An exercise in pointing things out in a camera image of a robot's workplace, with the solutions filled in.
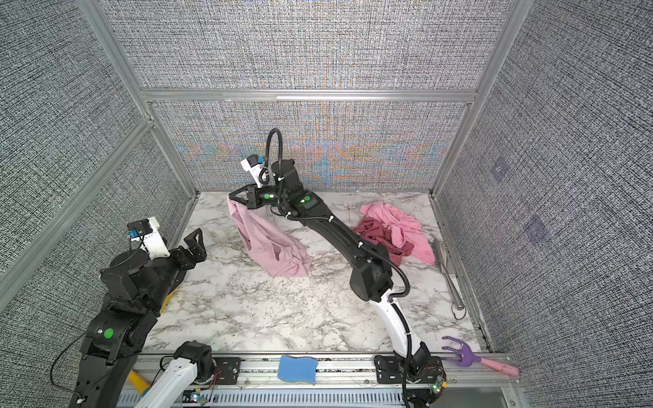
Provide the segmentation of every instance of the blue sponge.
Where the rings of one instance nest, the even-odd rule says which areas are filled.
[[[306,381],[315,385],[316,368],[317,360],[314,358],[281,356],[277,377],[289,383]]]

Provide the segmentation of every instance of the aluminum frame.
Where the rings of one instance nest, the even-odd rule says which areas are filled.
[[[163,356],[172,355],[173,351],[156,351],[141,353],[133,367],[145,378],[153,378],[159,371],[159,361]],[[359,352],[220,352],[214,357],[240,357],[238,383],[233,386],[219,386],[216,389],[230,388],[401,388],[401,384],[377,384],[374,356],[393,356],[392,353]],[[286,383],[279,380],[277,372],[282,355],[311,357],[319,360],[315,374],[315,385]],[[432,353],[433,356],[451,356],[451,353]],[[481,357],[497,361],[510,362],[510,356],[504,353],[476,353]],[[521,385],[518,377],[510,377],[486,366],[474,363],[471,367],[460,367],[450,362],[443,362],[447,372],[447,388],[495,387],[517,388]],[[408,388],[424,388],[429,384],[408,384]]]
[[[170,245],[168,247],[169,249],[176,248],[178,245],[181,244],[183,232],[188,226],[188,222],[191,220],[191,215],[193,214],[193,211],[195,211],[195,206],[197,205],[198,199],[199,199],[199,194],[195,197],[192,197],[186,204],[186,209],[183,212],[182,220],[179,222],[179,225],[177,226],[177,231],[175,231],[174,236],[170,241]]]
[[[499,75],[503,63],[513,46],[517,33],[521,29],[522,23],[524,22],[530,7],[533,5],[533,1],[534,0],[515,0],[513,3],[510,13],[503,24],[501,34],[494,45],[490,59],[488,60],[483,75],[481,76],[481,81],[479,82],[479,87],[477,89],[478,97],[464,114],[460,128],[458,129],[456,136],[451,140],[449,149],[447,149],[440,164],[440,168],[438,169],[438,173],[436,174],[436,178],[431,185],[431,192],[434,196],[438,196],[444,188],[447,178],[449,177],[449,174],[465,145],[465,141],[467,141],[467,137],[469,137],[470,132],[483,109],[483,104],[490,94],[494,81]]]
[[[451,260],[453,267],[452,269],[456,272],[456,278],[458,284],[460,285],[460,291],[462,292],[462,297],[465,299],[465,305],[470,314],[471,323],[474,325],[474,329],[477,332],[477,337],[480,340],[483,340],[486,343],[486,349],[489,351],[496,350],[496,345],[494,344],[492,338],[490,337],[487,323],[483,317],[483,312],[481,311],[481,306],[479,305],[479,299],[474,293],[474,289],[471,285],[469,275],[465,269],[465,266],[460,258],[460,253],[456,246],[456,242],[453,240],[451,235],[451,230],[447,224],[446,219],[443,216],[442,209],[440,208],[438,201],[433,196],[429,196],[429,201],[431,202],[431,208],[433,213],[436,216],[436,221],[440,226],[440,234],[445,241],[447,246],[447,260]]]
[[[143,88],[148,101],[396,101],[396,102],[474,102],[478,93],[461,89],[188,89]]]
[[[153,124],[150,118],[142,118],[0,276],[0,311],[5,310]]]
[[[91,25],[95,36],[102,44],[104,52],[107,54],[111,62],[113,63],[118,75],[122,79],[125,87],[127,88],[129,94],[131,95],[136,107],[140,111],[141,115],[144,117],[149,116],[154,120],[155,131],[154,137],[157,141],[157,144],[161,148],[163,155],[170,163],[172,171],[177,176],[177,179],[183,186],[188,197],[195,196],[197,193],[197,187],[195,187],[195,182],[191,173],[186,168],[179,151],[174,147],[172,140],[170,139],[163,124],[159,121],[159,118],[156,116],[150,105],[147,104],[143,95],[140,91],[141,85],[140,80],[134,73],[134,70],[129,63],[127,55],[123,51],[118,39],[116,38],[109,21],[104,15],[104,11],[97,0],[77,0],[77,5],[80,7],[86,20]]]

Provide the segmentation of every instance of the pink cloth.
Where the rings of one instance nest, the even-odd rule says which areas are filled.
[[[427,265],[436,264],[433,249],[431,249],[426,236],[422,233],[422,224],[413,216],[383,201],[365,204],[360,207],[360,212],[366,217],[381,221],[381,224],[390,230],[392,244],[395,247],[401,248],[406,242],[412,243],[415,246],[412,252],[415,258]]]
[[[243,204],[232,200],[227,202],[247,253],[261,268],[272,276],[308,276],[313,257],[306,253],[299,241],[279,231],[276,225]]]

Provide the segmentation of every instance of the white marble table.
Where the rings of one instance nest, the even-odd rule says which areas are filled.
[[[438,224],[424,193],[319,193],[350,227],[358,225],[360,206],[384,200],[415,216],[429,240],[440,238]],[[145,349],[174,350],[186,340],[211,345],[214,351],[391,351],[385,327],[374,308],[349,288],[351,268],[320,235],[261,208],[259,214],[306,246],[315,259],[310,276],[271,277],[244,249],[229,217],[226,193],[203,193],[186,234],[204,232],[206,262],[188,271]],[[479,350],[469,317],[454,320],[445,279],[438,269],[413,257],[403,271],[411,283],[401,304],[413,329],[431,351],[454,336]],[[396,287],[401,278],[394,274]]]

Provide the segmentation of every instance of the purple garden fork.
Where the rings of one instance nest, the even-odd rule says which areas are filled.
[[[442,336],[442,339],[453,340],[456,343],[460,344],[461,346],[459,349],[454,349],[453,347],[449,347],[449,346],[442,347],[443,350],[452,351],[457,355],[459,355],[460,360],[451,357],[442,357],[442,360],[446,360],[448,362],[458,364],[459,366],[462,367],[469,367],[471,363],[478,362],[484,366],[494,368],[496,371],[500,371],[508,375],[514,375],[515,377],[519,376],[519,369],[517,367],[513,367],[510,366],[509,364],[500,363],[494,360],[488,360],[487,358],[484,357],[478,357],[476,354],[471,352],[470,346],[468,346],[467,343],[465,343],[460,339],[456,339],[455,337],[451,337],[451,336]]]

